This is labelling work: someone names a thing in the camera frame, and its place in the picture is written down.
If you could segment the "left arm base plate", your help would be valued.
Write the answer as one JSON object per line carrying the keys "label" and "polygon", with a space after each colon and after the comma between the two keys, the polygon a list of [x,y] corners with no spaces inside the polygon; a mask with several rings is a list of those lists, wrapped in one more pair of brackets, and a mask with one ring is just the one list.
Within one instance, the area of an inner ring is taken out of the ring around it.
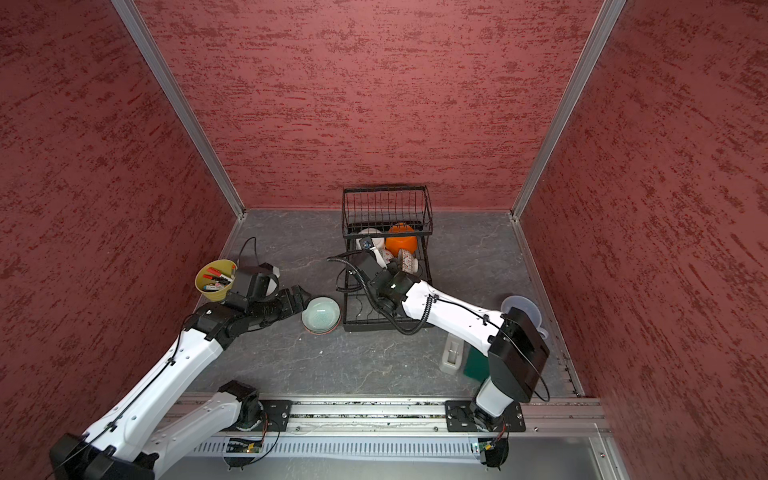
{"label": "left arm base plate", "polygon": [[234,428],[242,432],[285,432],[292,407],[291,400],[246,400]]}

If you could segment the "white ceramic bowl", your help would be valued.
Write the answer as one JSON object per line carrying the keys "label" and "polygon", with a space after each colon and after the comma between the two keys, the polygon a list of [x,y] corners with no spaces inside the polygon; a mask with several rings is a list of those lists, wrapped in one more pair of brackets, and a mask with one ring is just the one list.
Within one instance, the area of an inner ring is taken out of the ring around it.
{"label": "white ceramic bowl", "polygon": [[358,249],[363,250],[376,248],[377,250],[382,251],[385,248],[385,239],[381,234],[382,232],[376,228],[364,228],[358,232],[355,246]]}

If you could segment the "orange plastic bowl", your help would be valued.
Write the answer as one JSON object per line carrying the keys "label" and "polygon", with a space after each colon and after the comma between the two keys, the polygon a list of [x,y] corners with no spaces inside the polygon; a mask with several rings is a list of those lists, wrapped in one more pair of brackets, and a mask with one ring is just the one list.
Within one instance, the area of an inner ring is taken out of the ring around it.
{"label": "orange plastic bowl", "polygon": [[397,257],[402,250],[415,255],[418,251],[418,238],[415,229],[407,223],[397,223],[389,228],[385,238],[385,248]]}

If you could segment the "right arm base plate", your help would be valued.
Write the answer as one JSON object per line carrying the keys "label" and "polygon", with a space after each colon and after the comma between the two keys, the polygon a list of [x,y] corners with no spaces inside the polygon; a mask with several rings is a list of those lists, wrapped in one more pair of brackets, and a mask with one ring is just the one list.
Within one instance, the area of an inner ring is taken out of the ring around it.
{"label": "right arm base plate", "polygon": [[521,404],[512,401],[503,414],[494,417],[473,401],[449,400],[445,402],[447,430],[457,432],[520,433],[526,431]]}

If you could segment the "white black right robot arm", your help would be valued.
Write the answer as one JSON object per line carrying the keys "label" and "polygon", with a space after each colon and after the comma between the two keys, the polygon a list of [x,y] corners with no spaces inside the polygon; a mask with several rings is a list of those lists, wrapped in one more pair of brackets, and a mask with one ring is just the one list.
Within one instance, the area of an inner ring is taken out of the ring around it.
{"label": "white black right robot arm", "polygon": [[487,358],[488,377],[470,404],[482,429],[494,429],[513,403],[530,402],[536,388],[546,385],[543,371],[550,350],[524,310],[472,305],[414,274],[381,266],[369,251],[349,251],[332,260],[346,266],[370,307],[399,333],[414,335],[432,325]]}

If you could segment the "red white sunburst bowl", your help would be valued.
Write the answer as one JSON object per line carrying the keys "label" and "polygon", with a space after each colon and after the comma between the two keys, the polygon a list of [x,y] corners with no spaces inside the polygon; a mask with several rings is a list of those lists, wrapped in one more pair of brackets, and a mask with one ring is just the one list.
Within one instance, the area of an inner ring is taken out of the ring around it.
{"label": "red white sunburst bowl", "polygon": [[400,270],[411,275],[419,275],[418,259],[409,250],[403,248],[398,251],[398,264]]}

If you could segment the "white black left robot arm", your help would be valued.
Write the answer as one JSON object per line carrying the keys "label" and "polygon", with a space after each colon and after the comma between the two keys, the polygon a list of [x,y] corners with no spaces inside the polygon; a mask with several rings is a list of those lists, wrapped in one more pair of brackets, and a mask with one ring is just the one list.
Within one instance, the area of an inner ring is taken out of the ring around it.
{"label": "white black left robot arm", "polygon": [[169,350],[128,394],[83,434],[65,434],[54,444],[51,478],[157,479],[225,428],[265,435],[269,416],[257,390],[236,380],[168,427],[159,424],[237,338],[302,313],[310,301],[298,285],[281,287],[278,269],[268,263],[236,271],[224,299],[186,317]]}

